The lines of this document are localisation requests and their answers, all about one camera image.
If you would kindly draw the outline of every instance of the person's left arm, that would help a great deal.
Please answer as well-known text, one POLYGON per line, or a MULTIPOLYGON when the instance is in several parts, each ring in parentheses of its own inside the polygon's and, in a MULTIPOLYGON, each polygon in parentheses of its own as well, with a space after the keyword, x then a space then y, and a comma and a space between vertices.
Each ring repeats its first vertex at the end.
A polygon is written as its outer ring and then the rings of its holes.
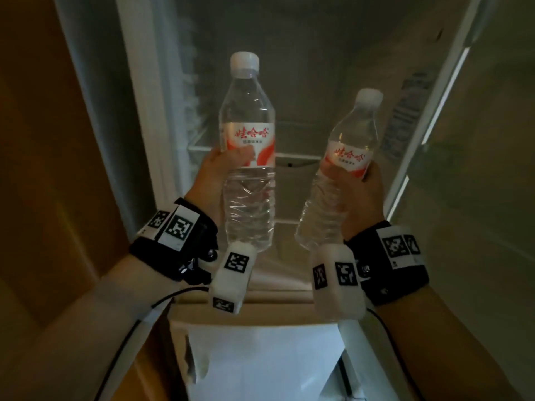
MULTIPOLYGON (((251 147, 224 153, 214 149, 185 200, 220 224, 226 176, 251 160, 253 154, 251 147)), ((0 377, 2 399, 92 400, 136 320, 150 312, 152 304, 179 289, 177 282, 136 257, 125 256, 94 289, 51 323, 0 377)))

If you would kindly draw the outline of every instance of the red and white label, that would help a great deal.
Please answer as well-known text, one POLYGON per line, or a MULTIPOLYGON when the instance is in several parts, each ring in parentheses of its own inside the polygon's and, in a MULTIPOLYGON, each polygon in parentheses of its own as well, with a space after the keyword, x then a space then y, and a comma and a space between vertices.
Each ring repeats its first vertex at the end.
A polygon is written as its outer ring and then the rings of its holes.
POLYGON ((255 157, 244 167, 275 167, 275 124, 267 122, 226 122, 223 136, 228 150, 251 145, 255 157))
POLYGON ((337 141, 329 141, 327 152, 325 153, 325 160, 327 162, 343 167, 358 178, 365 175, 371 157, 371 151, 344 145, 337 141))

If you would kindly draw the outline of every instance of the bottle body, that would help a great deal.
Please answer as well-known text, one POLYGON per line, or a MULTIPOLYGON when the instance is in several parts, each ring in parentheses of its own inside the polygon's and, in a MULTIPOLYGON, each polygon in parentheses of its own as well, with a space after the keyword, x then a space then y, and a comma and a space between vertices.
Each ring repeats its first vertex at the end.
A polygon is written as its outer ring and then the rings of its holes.
MULTIPOLYGON (((374 118, 377 108, 357 102, 331 131, 324 160, 362 178, 378 145, 374 118)), ((301 246, 312 250, 327 243, 342 243, 340 227, 346 214, 341 198, 336 184, 318 170, 295 232, 301 246)))
POLYGON ((227 240, 262 252, 271 246, 275 224, 275 110, 256 74, 233 70, 219 128, 222 150, 255 149, 254 159, 232 171, 223 188, 227 240))

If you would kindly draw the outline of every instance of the black wristband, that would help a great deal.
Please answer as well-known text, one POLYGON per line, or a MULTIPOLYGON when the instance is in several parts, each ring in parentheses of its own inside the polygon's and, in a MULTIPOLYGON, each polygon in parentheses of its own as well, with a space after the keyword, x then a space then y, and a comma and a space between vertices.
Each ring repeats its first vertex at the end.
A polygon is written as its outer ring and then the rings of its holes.
POLYGON ((374 305, 391 303, 429 283, 418 244, 406 229, 382 221, 344 243, 353 251, 362 289, 374 305))
POLYGON ((130 245, 130 254, 175 281, 184 280, 184 274, 195 268, 193 279, 204 282, 208 277, 198 275, 207 272, 196 268, 195 260, 215 259, 217 226, 208 215, 183 198, 175 204, 174 209, 158 211, 141 229, 130 245))

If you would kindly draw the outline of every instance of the bottle cap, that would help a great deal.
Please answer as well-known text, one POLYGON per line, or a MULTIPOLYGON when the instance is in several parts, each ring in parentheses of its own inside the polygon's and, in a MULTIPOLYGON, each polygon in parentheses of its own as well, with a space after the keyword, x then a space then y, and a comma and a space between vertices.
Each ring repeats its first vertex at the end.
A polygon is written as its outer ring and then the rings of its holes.
POLYGON ((355 104, 364 104, 373 108, 379 108, 383 102, 383 93, 377 89, 360 89, 355 99, 355 104))
POLYGON ((239 69, 260 69, 260 59, 252 52, 236 52, 231 56, 231 71, 239 69))

